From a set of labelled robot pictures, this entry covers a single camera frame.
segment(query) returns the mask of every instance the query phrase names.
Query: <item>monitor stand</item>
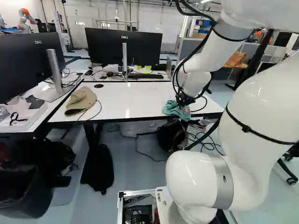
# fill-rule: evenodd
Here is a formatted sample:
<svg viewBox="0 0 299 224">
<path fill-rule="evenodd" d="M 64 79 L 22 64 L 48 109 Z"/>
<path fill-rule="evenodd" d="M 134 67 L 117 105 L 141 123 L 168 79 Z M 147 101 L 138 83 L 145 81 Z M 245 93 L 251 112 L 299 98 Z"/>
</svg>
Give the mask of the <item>monitor stand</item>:
<svg viewBox="0 0 299 224">
<path fill-rule="evenodd" d="M 48 84 L 48 86 L 41 87 L 41 90 L 34 94 L 34 97 L 47 102 L 53 102 L 54 100 L 68 93 L 72 88 L 74 88 L 74 85 L 63 88 L 56 52 L 54 49 L 47 49 L 46 52 L 48 55 L 55 88 L 49 86 Z"/>
<path fill-rule="evenodd" d="M 50 84 L 48 84 L 48 86 L 38 88 L 39 90 L 33 94 L 35 98 L 42 99 L 47 102 L 53 102 L 54 100 L 57 100 L 68 93 L 72 88 L 74 88 L 74 85 L 63 88 L 62 92 L 57 92 L 57 89 L 51 87 Z"/>
<path fill-rule="evenodd" d="M 122 75 L 126 77 L 127 71 L 127 43 L 122 43 Z"/>
</svg>

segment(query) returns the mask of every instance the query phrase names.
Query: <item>black bag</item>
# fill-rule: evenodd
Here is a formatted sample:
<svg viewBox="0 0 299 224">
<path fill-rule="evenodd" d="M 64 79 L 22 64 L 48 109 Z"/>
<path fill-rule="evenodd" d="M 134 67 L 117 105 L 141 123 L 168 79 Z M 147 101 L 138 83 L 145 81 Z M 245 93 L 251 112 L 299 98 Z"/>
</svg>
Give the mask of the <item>black bag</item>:
<svg viewBox="0 0 299 224">
<path fill-rule="evenodd" d="M 113 182 L 113 161 L 109 148 L 103 144 L 98 148 L 90 148 L 80 183 L 88 184 L 94 191 L 100 191 L 105 195 Z"/>
<path fill-rule="evenodd" d="M 38 166 L 48 187 L 67 187 L 71 177 L 62 177 L 61 171 L 71 165 L 76 157 L 71 147 L 49 139 L 29 139 L 18 142 L 14 158 L 19 164 Z"/>
<path fill-rule="evenodd" d="M 157 129 L 160 147 L 168 152 L 184 149 L 188 143 L 188 133 L 179 119 L 172 120 Z"/>
<path fill-rule="evenodd" d="M 0 182 L 0 214 L 10 218 L 39 218 L 47 211 L 52 192 L 37 166 L 2 165 Z"/>
</svg>

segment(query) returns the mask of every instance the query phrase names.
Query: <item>keyboard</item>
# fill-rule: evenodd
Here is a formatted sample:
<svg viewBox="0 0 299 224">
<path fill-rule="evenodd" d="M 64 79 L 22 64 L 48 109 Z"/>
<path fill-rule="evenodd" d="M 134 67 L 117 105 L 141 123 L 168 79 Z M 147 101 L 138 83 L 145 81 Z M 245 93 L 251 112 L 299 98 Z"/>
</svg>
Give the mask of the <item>keyboard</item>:
<svg viewBox="0 0 299 224">
<path fill-rule="evenodd" d="M 164 77 L 162 75 L 156 75 L 156 74 L 130 74 L 128 78 L 137 79 L 137 78 L 157 78 L 157 79 L 163 79 Z"/>
</svg>

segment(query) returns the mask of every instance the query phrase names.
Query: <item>beige bucket hat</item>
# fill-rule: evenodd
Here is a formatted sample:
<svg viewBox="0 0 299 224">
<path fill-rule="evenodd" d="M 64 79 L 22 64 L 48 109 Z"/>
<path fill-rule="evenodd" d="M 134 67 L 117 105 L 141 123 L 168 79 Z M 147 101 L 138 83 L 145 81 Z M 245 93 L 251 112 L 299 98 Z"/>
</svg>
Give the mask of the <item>beige bucket hat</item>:
<svg viewBox="0 0 299 224">
<path fill-rule="evenodd" d="M 86 86 L 71 94 L 69 103 L 66 105 L 66 116 L 73 116 L 91 108 L 97 101 L 97 95 Z"/>
</svg>

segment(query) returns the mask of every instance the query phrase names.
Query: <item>black backpack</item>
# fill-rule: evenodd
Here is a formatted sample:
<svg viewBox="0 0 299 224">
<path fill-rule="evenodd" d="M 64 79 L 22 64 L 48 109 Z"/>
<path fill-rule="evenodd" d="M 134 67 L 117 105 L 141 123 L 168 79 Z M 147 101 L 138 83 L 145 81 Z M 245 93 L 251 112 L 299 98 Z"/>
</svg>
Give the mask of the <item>black backpack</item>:
<svg viewBox="0 0 299 224">
<path fill-rule="evenodd" d="M 188 133 L 179 119 L 172 120 L 157 129 L 160 147 L 168 152 L 184 149 L 188 143 Z"/>
<path fill-rule="evenodd" d="M 105 195 L 113 182 L 113 160 L 109 148 L 103 144 L 98 148 L 90 148 L 80 183 L 88 184 L 94 191 L 100 191 Z"/>
<path fill-rule="evenodd" d="M 71 147 L 62 142 L 49 139 L 28 139 L 18 142 L 13 155 L 18 164 L 38 166 L 47 186 L 67 187 L 70 176 L 62 176 L 61 171 L 71 165 L 76 157 Z"/>
</svg>

